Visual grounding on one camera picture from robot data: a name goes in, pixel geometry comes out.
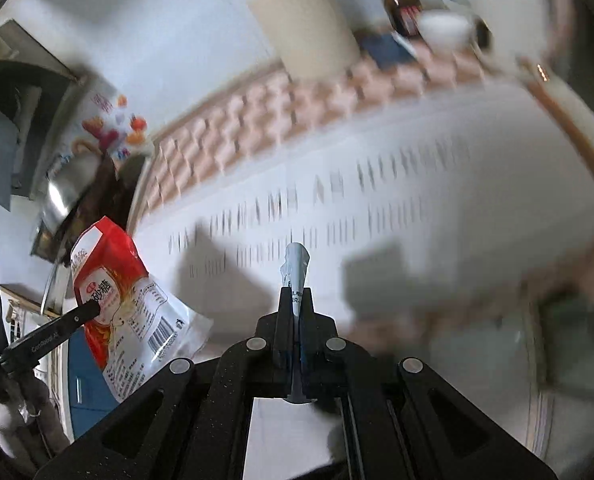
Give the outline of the colourful fruit wall sticker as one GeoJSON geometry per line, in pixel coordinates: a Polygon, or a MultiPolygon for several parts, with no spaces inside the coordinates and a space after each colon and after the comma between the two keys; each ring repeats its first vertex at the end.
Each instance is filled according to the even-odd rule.
{"type": "Polygon", "coordinates": [[[102,78],[88,81],[68,110],[59,138],[59,154],[108,154],[117,164],[147,152],[148,123],[128,98],[102,78]]]}

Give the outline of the dark blue small box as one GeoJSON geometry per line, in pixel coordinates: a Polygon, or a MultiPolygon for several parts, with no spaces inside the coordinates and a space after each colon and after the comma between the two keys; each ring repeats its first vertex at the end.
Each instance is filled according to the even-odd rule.
{"type": "Polygon", "coordinates": [[[380,70],[416,62],[416,56],[411,50],[393,38],[390,32],[364,37],[360,40],[360,47],[367,52],[380,70]]]}

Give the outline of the stainless steel pot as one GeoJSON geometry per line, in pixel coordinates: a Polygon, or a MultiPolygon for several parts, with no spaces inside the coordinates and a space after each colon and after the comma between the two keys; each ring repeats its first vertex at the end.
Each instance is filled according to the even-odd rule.
{"type": "Polygon", "coordinates": [[[91,152],[76,154],[47,181],[41,210],[42,222],[55,235],[93,183],[100,156],[91,152]]]}

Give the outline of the grey white wrapper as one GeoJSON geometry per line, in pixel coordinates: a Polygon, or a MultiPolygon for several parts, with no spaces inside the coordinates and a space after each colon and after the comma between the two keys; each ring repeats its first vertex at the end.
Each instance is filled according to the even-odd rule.
{"type": "Polygon", "coordinates": [[[291,367],[291,393],[287,397],[288,402],[292,404],[308,403],[301,383],[299,321],[309,261],[309,252],[302,244],[291,243],[286,246],[281,275],[283,286],[291,290],[291,310],[293,311],[293,366],[291,367]]]}

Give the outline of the checkered pink brown mat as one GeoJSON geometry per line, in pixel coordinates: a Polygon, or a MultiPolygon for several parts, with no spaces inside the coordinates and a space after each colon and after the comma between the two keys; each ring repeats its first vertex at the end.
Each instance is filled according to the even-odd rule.
{"type": "Polygon", "coordinates": [[[149,269],[183,282],[271,282],[298,242],[334,295],[333,266],[386,240],[423,278],[585,246],[594,175],[525,77],[420,47],[321,82],[271,68],[197,107],[156,139],[129,230],[149,269]]]}

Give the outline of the white ceramic bowl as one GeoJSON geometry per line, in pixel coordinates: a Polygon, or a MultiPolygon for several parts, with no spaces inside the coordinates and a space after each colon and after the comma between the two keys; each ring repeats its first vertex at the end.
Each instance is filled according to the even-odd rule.
{"type": "Polygon", "coordinates": [[[474,29],[472,18],[448,10],[423,11],[416,19],[416,26],[425,44],[440,54],[466,49],[474,29]]]}

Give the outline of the red and white sugar bag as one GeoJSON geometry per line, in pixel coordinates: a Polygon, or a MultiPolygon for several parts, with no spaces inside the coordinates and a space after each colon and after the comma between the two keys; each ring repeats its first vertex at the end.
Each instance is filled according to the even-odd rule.
{"type": "Polygon", "coordinates": [[[212,321],[163,288],[132,238],[109,218],[80,235],[70,269],[76,302],[99,304],[99,314],[84,324],[84,336],[117,402],[168,362],[192,359],[208,341],[212,321]]]}

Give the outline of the dark glass sauce bottle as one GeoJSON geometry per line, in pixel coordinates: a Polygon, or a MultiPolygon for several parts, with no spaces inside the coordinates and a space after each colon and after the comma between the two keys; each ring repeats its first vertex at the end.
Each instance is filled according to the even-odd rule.
{"type": "Polygon", "coordinates": [[[383,0],[391,26],[404,38],[419,37],[417,16],[422,10],[419,0],[383,0]]]}

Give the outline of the cream utensil holder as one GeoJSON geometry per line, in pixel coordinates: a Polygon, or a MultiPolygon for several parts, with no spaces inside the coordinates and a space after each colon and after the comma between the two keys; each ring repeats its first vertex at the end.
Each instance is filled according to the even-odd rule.
{"type": "Polygon", "coordinates": [[[337,0],[249,0],[248,7],[291,79],[333,77],[360,61],[337,0]]]}

